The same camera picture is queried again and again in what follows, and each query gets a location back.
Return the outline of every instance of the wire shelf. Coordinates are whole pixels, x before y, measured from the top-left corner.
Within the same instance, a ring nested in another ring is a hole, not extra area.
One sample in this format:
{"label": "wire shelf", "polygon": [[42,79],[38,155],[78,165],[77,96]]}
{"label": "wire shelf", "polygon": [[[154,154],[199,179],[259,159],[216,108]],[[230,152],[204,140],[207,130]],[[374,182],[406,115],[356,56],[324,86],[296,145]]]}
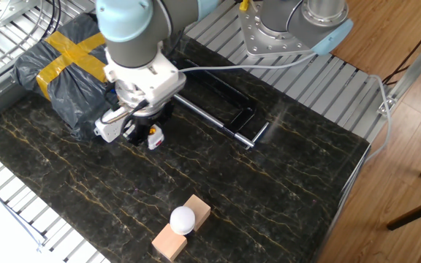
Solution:
{"label": "wire shelf", "polygon": [[[94,0],[62,0],[60,26],[94,7]],[[51,1],[40,0],[36,7],[0,27],[0,69],[38,43],[50,22],[52,10]]]}

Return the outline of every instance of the wooden floor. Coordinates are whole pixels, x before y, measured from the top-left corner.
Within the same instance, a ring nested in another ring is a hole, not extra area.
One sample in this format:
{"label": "wooden floor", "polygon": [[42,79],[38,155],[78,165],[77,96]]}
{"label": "wooden floor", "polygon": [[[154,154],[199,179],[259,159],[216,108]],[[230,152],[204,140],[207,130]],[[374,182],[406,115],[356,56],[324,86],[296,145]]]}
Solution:
{"label": "wooden floor", "polygon": [[[335,54],[370,74],[387,76],[421,38],[421,1],[347,1],[356,28]],[[363,167],[319,262],[419,259],[421,219],[394,232],[385,225],[421,205],[421,76],[395,109],[392,123],[389,145]]]}

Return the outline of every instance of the white ball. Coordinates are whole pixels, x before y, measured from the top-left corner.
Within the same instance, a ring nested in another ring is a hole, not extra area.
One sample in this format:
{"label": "white ball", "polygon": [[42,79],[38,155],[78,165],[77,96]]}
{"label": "white ball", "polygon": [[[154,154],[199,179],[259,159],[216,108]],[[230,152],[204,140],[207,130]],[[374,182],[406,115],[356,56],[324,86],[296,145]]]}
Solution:
{"label": "white ball", "polygon": [[189,234],[196,223],[194,212],[189,207],[177,207],[170,216],[170,226],[172,230],[178,235]]}

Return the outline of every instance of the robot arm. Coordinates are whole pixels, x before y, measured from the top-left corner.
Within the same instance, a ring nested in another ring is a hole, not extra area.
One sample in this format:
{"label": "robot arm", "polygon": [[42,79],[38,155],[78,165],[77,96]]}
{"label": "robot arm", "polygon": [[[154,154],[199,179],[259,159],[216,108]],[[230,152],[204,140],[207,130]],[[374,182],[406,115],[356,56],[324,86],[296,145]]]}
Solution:
{"label": "robot arm", "polygon": [[318,55],[337,47],[352,30],[345,0],[264,0],[261,22],[289,32]]}
{"label": "robot arm", "polygon": [[184,73],[161,52],[162,40],[203,19],[219,0],[97,0],[99,28],[107,43],[107,79],[120,107],[96,121],[95,133],[107,142],[121,134],[149,148],[163,141],[156,125],[170,114],[170,100],[186,82]]}
{"label": "robot arm", "polygon": [[218,0],[98,0],[96,12],[111,58],[138,68],[152,62],[157,43],[212,12]]}
{"label": "robot arm", "polygon": [[[156,123],[171,115],[170,100],[186,82],[184,73],[161,52],[162,40],[203,19],[219,0],[97,0],[100,31],[107,43],[105,67],[119,109],[96,121],[107,142],[123,134],[130,142],[163,141]],[[336,47],[353,26],[345,0],[265,0],[261,22],[274,32],[289,32],[315,53]]]}

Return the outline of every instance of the marble surface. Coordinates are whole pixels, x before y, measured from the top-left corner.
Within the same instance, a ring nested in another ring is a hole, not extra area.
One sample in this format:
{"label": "marble surface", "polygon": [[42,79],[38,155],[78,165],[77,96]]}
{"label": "marble surface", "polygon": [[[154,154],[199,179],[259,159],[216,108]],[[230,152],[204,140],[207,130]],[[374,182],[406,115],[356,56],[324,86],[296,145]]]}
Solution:
{"label": "marble surface", "polygon": [[[192,39],[175,57],[230,64]],[[200,74],[183,96],[228,119],[235,109]],[[0,160],[111,262],[165,262],[151,241],[192,194],[212,213],[176,262],[310,262],[368,143],[244,70],[216,75],[258,101],[242,134],[271,123],[253,150],[178,103],[154,151],[76,142],[48,101],[27,96],[0,117]]]}

